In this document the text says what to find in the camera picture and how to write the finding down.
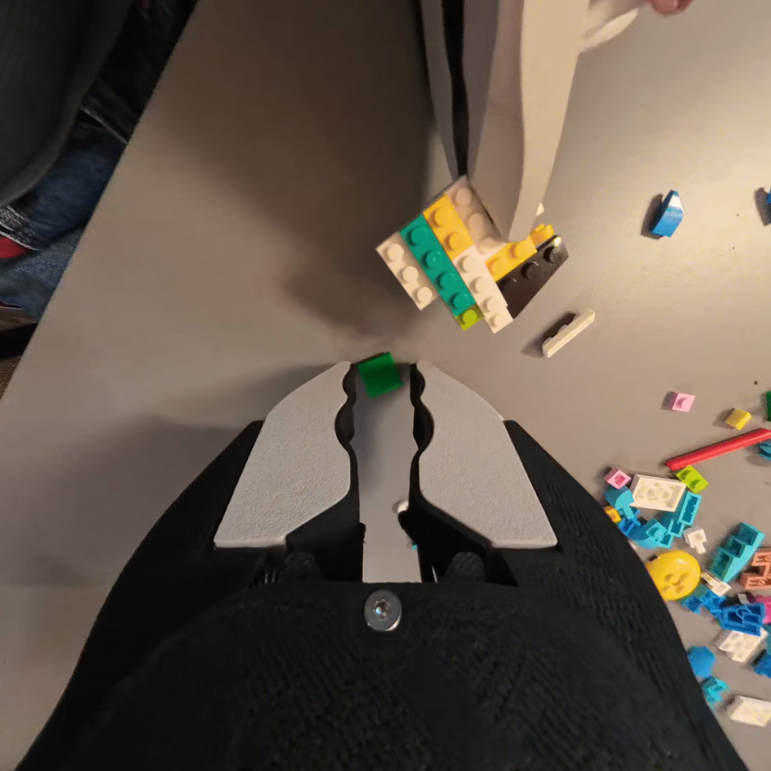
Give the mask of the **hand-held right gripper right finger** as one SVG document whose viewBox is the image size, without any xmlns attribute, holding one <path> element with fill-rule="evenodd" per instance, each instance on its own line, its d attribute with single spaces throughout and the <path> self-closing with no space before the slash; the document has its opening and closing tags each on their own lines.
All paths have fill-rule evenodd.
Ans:
<svg viewBox="0 0 771 771">
<path fill-rule="evenodd" d="M 481 396 L 428 361 L 416 373 L 431 437 L 418 458 L 422 497 L 504 549 L 554 547 L 551 527 L 504 418 Z"/>
</svg>

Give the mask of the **multicoloured toy brick assembly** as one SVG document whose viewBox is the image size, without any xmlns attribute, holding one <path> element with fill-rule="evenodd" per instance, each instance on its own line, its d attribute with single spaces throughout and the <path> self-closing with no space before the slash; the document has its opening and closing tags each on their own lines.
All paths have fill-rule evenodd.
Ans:
<svg viewBox="0 0 771 771">
<path fill-rule="evenodd" d="M 439 299 L 461 329 L 485 322 L 495 334 L 569 257 L 564 239 L 548 224 L 522 241 L 504 241 L 466 176 L 377 252 L 419 310 Z"/>
</svg>

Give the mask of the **green toy brick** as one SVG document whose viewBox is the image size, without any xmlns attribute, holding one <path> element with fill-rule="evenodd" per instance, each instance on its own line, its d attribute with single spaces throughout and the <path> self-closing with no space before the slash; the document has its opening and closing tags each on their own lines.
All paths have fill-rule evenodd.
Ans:
<svg viewBox="0 0 771 771">
<path fill-rule="evenodd" d="M 400 368 L 391 352 L 382 352 L 357 363 L 365 391 L 370 398 L 377 398 L 402 387 Z"/>
</svg>

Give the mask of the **person's blue jeans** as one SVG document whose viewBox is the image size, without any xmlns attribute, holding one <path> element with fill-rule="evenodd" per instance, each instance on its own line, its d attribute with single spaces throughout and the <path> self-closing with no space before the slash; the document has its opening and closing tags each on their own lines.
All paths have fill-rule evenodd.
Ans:
<svg viewBox="0 0 771 771">
<path fill-rule="evenodd" d="M 24 257 L 2 259 L 2 305 L 19 308 L 36 320 L 59 285 L 198 5 L 196 1 L 131 3 L 59 156 L 34 188 L 8 203 L 28 202 L 37 246 Z"/>
</svg>

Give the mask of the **person's red and grey shoe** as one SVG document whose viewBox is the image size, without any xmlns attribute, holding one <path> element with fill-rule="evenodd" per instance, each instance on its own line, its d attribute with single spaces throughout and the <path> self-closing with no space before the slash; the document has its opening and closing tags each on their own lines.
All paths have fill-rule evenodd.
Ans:
<svg viewBox="0 0 771 771">
<path fill-rule="evenodd" d="M 1 208 L 1 259 L 20 258 L 36 251 L 37 234 L 28 209 L 25 200 Z"/>
</svg>

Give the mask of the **white long toy plate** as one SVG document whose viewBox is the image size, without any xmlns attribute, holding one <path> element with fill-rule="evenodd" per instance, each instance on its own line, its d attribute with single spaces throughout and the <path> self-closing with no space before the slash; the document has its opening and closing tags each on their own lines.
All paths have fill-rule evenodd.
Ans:
<svg viewBox="0 0 771 771">
<path fill-rule="evenodd" d="M 569 323 L 563 324 L 541 345 L 542 355 L 549 359 L 589 327 L 595 319 L 595 311 L 588 309 L 576 315 Z"/>
</svg>

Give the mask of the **pile of colourful toy bricks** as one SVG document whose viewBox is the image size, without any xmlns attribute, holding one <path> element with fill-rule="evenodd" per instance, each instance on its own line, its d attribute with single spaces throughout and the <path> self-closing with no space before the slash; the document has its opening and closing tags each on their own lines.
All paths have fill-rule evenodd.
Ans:
<svg viewBox="0 0 771 771">
<path fill-rule="evenodd" d="M 716 675 L 724 656 L 769 680 L 769 539 L 765 529 L 740 522 L 715 542 L 700 521 L 705 492 L 692 493 L 676 476 L 610 468 L 604 510 L 641 552 L 661 598 L 705 616 L 717 635 L 693 645 L 687 657 L 708 706 L 746 726 L 769 725 L 769 696 L 734 692 Z"/>
</svg>

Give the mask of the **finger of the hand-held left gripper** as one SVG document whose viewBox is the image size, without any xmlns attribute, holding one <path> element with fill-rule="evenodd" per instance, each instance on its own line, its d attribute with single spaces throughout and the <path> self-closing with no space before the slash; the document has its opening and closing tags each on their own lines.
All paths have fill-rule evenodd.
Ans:
<svg viewBox="0 0 771 771">
<path fill-rule="evenodd" d="M 469 180 L 507 241 L 529 234 L 544 199 L 588 6 L 468 1 Z"/>
<path fill-rule="evenodd" d="M 468 170 L 469 122 L 463 74 L 464 1 L 421 1 L 432 108 L 453 179 Z"/>
</svg>

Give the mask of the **red toy stick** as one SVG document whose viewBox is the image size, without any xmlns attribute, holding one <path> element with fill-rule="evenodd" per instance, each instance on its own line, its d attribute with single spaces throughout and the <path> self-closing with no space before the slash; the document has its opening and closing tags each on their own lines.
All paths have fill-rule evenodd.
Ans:
<svg viewBox="0 0 771 771">
<path fill-rule="evenodd" d="M 769 429 L 754 429 L 750 432 L 743 433 L 742 435 L 724 439 L 706 447 L 694 449 L 682 455 L 666 459 L 663 464 L 672 472 L 680 471 L 686 467 L 703 463 L 710 459 L 738 452 L 741 449 L 755 447 L 756 445 L 769 441 L 769 439 Z"/>
</svg>

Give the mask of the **person's grey sweater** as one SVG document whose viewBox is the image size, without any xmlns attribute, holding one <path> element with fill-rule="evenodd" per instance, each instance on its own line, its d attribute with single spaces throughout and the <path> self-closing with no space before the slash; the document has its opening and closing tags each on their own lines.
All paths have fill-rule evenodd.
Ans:
<svg viewBox="0 0 771 771">
<path fill-rule="evenodd" d="M 129 1 L 1 2 L 1 203 L 52 167 Z"/>
</svg>

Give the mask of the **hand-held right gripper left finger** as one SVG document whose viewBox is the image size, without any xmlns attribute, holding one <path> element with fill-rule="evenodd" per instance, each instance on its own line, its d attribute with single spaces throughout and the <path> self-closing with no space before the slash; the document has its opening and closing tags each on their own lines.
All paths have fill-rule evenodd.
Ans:
<svg viewBox="0 0 771 771">
<path fill-rule="evenodd" d="M 341 361 L 266 416 L 214 536 L 218 548 L 279 547 L 313 521 L 357 530 L 352 363 Z"/>
</svg>

